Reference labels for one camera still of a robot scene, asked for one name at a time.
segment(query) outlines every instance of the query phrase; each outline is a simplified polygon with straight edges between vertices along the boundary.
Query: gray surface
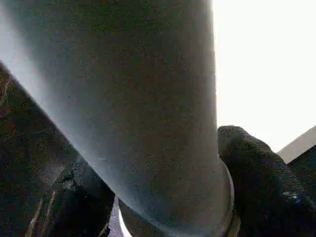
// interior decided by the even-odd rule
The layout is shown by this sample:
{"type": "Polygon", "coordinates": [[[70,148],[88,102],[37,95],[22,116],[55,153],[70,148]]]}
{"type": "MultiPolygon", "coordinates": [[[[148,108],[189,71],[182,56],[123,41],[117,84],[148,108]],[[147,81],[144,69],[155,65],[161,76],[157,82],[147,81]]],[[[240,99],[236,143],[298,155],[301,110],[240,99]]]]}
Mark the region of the gray surface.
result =
{"type": "Polygon", "coordinates": [[[170,235],[222,234],[210,1],[3,0],[0,21],[4,64],[125,204],[170,235]]]}
{"type": "Polygon", "coordinates": [[[123,237],[123,233],[119,226],[119,201],[117,197],[114,201],[109,227],[111,229],[109,237],[123,237]]]}

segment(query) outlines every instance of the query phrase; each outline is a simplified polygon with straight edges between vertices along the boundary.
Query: dark surface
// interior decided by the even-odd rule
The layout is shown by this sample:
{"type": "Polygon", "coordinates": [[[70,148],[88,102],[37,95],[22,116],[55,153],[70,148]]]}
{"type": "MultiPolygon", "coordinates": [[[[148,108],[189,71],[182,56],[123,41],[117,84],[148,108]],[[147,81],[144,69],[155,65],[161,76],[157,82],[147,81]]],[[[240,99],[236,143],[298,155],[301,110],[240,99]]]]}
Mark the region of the dark surface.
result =
{"type": "Polygon", "coordinates": [[[316,203],[316,146],[297,157],[288,164],[301,181],[306,192],[316,203]]]}
{"type": "Polygon", "coordinates": [[[97,237],[109,223],[113,202],[114,193],[78,158],[45,192],[32,236],[97,237]]]}
{"type": "Polygon", "coordinates": [[[240,127],[220,127],[218,139],[234,182],[240,236],[315,236],[316,206],[284,161],[240,127]]]}

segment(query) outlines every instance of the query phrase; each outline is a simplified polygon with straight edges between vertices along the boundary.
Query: white wall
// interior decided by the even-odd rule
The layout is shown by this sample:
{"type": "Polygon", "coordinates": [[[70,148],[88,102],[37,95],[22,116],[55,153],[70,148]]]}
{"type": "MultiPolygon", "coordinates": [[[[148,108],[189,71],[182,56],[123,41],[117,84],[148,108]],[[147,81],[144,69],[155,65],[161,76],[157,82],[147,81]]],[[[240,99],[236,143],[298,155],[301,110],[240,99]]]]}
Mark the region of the white wall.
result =
{"type": "Polygon", "coordinates": [[[316,1],[213,0],[218,125],[278,152],[316,125],[316,1]]]}

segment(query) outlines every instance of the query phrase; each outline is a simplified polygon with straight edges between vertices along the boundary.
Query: black glove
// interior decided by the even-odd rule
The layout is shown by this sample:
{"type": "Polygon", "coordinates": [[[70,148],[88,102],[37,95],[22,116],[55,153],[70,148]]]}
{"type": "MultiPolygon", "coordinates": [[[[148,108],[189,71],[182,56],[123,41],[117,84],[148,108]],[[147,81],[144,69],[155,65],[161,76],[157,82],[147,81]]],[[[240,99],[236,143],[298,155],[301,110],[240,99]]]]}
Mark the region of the black glove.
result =
{"type": "Polygon", "coordinates": [[[284,161],[264,142],[235,126],[218,129],[241,218],[240,236],[316,236],[316,206],[284,161]]]}

